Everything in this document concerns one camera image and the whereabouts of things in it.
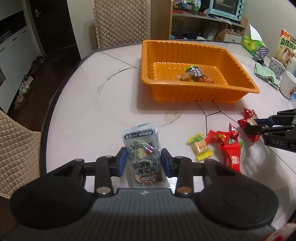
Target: table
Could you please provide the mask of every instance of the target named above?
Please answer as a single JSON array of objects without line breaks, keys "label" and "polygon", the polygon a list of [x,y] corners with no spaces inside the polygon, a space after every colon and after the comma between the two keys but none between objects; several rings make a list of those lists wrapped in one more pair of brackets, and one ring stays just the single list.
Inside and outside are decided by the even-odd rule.
[{"label": "table", "polygon": [[[228,49],[259,87],[260,94],[248,94],[236,104],[156,102],[150,86],[141,82],[141,44],[96,51],[69,74],[49,107],[41,138],[43,172],[75,158],[93,162],[104,155],[116,155],[123,146],[120,132],[147,122],[158,123],[162,148],[172,156],[187,156],[194,161],[194,153],[186,145],[188,138],[210,129],[228,131],[231,123],[245,142],[241,171],[277,194],[279,209],[272,224],[277,229],[282,227],[296,208],[295,153],[267,147],[262,139],[252,145],[237,120],[243,118],[243,107],[255,109],[259,118],[266,118],[291,109],[291,102],[254,75],[255,62],[241,45],[203,43]],[[211,147],[212,158],[222,161],[217,145]],[[113,177],[112,182],[115,188],[129,186],[126,175]],[[85,188],[93,192],[94,177],[87,177]],[[194,191],[202,189],[201,177],[194,177]]]}]

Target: wall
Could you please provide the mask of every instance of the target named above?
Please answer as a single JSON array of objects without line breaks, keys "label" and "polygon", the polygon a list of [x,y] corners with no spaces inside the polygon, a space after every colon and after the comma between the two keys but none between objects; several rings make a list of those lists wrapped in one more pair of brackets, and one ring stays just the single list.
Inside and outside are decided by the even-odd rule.
[{"label": "wall", "polygon": [[22,0],[0,0],[0,20],[22,10]]},{"label": "wall", "polygon": [[97,49],[91,0],[67,0],[72,27],[81,59]]},{"label": "wall", "polygon": [[243,15],[269,48],[268,57],[275,55],[282,28],[296,36],[296,8],[288,0],[245,0]]}]

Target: doorway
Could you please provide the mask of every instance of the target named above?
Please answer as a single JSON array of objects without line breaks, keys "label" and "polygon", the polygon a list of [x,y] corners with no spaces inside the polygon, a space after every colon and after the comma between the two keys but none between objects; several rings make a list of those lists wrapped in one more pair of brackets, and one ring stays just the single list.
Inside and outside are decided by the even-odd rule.
[{"label": "doorway", "polygon": [[29,0],[29,3],[40,42],[47,55],[76,45],[67,0]]}]

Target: quilted chair cover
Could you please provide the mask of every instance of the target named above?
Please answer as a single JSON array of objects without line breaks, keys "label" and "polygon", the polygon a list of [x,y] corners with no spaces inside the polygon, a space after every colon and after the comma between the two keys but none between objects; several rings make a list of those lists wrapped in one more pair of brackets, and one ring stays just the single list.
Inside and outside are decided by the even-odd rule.
[{"label": "quilted chair cover", "polygon": [[93,0],[98,48],[150,39],[150,0]]},{"label": "quilted chair cover", "polygon": [[0,196],[10,198],[39,177],[40,136],[0,111]]}]

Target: yellow candy wrapper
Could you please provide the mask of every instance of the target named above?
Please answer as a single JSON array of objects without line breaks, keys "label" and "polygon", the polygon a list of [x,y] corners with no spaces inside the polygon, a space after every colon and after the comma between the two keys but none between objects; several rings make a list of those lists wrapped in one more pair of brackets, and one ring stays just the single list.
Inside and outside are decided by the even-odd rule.
[{"label": "yellow candy wrapper", "polygon": [[196,153],[197,161],[202,161],[203,159],[206,159],[207,157],[213,155],[213,151],[209,148],[204,140],[203,133],[192,136],[188,140],[188,143],[192,145],[192,148]]}]

